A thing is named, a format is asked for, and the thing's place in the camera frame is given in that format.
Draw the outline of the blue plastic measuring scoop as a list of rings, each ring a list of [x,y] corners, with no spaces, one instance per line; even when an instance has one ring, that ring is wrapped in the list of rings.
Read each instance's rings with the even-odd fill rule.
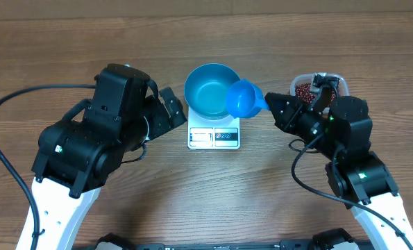
[[[269,110],[269,107],[258,86],[242,79],[228,88],[226,110],[233,118],[250,119],[262,109]]]

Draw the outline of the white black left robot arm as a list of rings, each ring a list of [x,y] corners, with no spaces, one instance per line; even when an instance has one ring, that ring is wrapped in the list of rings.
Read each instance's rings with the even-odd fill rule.
[[[84,99],[40,134],[32,193],[38,249],[71,249],[82,221],[124,154],[186,122],[170,87],[128,65],[109,64]]]

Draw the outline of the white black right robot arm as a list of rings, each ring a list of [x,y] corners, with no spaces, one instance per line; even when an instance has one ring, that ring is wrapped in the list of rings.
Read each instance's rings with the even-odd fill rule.
[[[413,229],[399,188],[379,157],[370,150],[373,122],[366,101],[342,96],[323,116],[298,97],[270,92],[265,101],[283,132],[300,137],[306,149],[330,159],[326,174],[332,194],[293,179],[306,190],[342,202],[352,212],[374,249],[413,249]]]

